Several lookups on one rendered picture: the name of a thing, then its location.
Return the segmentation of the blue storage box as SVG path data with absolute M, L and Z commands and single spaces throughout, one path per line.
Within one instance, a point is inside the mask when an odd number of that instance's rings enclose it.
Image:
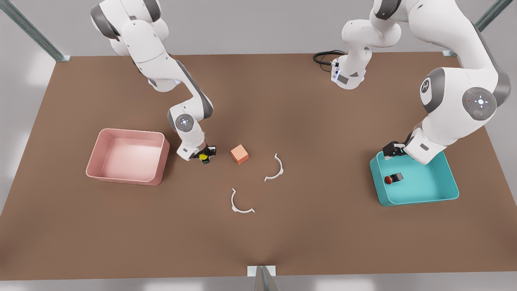
M 383 153 L 379 152 L 371 159 L 369 166 L 382 206 L 433 203 L 459 197 L 456 181 L 443 152 L 438 153 L 428 164 L 420 164 L 408 155 L 386 160 Z M 402 173 L 403 180 L 386 184 L 384 178 L 394 173 Z

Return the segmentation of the pink storage box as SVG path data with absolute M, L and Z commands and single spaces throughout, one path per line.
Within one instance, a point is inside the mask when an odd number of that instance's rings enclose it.
M 157 186 L 169 149 L 168 140 L 159 132 L 102 129 L 86 175 L 105 182 Z

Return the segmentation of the orange cube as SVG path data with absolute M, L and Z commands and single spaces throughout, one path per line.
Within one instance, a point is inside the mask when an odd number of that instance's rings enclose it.
M 242 144 L 232 149 L 230 153 L 237 164 L 242 164 L 249 159 L 249 154 Z

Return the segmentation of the silver frame post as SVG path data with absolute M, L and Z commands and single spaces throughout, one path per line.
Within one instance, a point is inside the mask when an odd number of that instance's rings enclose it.
M 70 61 L 70 55 L 63 55 L 19 10 L 10 0 L 0 0 L 0 10 L 17 24 L 36 44 L 38 44 L 56 62 Z
M 254 291 L 280 291 L 274 280 L 276 266 L 247 266 L 247 276 L 255 277 Z
M 479 31 L 485 30 L 504 10 L 515 9 L 515 0 L 455 0 L 460 11 L 476 25 Z

